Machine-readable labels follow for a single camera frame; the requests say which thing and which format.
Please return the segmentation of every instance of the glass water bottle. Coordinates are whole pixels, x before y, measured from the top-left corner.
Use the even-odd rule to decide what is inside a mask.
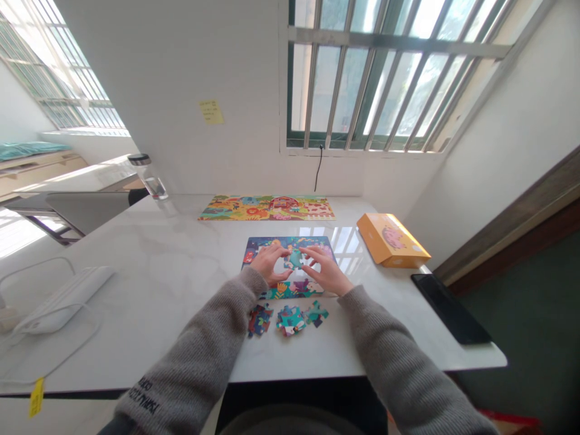
[[[127,157],[141,178],[141,181],[155,200],[165,199],[168,197],[165,186],[153,173],[151,159],[148,154],[131,154]]]

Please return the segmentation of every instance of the sweater sleeve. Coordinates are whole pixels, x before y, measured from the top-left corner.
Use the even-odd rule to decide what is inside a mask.
[[[199,433],[228,385],[257,294],[267,289],[252,268],[227,281],[167,354],[120,399],[111,423],[134,421],[132,434]]]
[[[407,328],[363,286],[338,300],[377,395],[402,434],[497,434],[493,424],[423,353]]]

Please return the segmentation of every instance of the black cable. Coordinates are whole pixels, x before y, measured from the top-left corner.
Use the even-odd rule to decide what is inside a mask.
[[[316,192],[316,185],[318,184],[318,173],[320,171],[320,165],[322,163],[322,145],[320,146],[320,162],[318,162],[318,170],[316,171],[316,181],[314,181],[314,191]]]

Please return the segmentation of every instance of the phone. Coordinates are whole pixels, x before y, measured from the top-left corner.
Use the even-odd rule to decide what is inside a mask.
[[[491,336],[435,275],[411,275],[413,283],[460,344],[490,343]]]

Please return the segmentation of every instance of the sticky note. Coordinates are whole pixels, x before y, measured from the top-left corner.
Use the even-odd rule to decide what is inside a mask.
[[[199,107],[201,108],[201,113],[204,116],[206,124],[213,125],[224,123],[224,116],[222,115],[222,111],[219,109],[219,104],[216,100],[200,101]]]
[[[44,378],[38,379],[34,385],[34,390],[30,394],[30,411],[28,418],[37,415],[42,409],[42,398],[44,397]]]

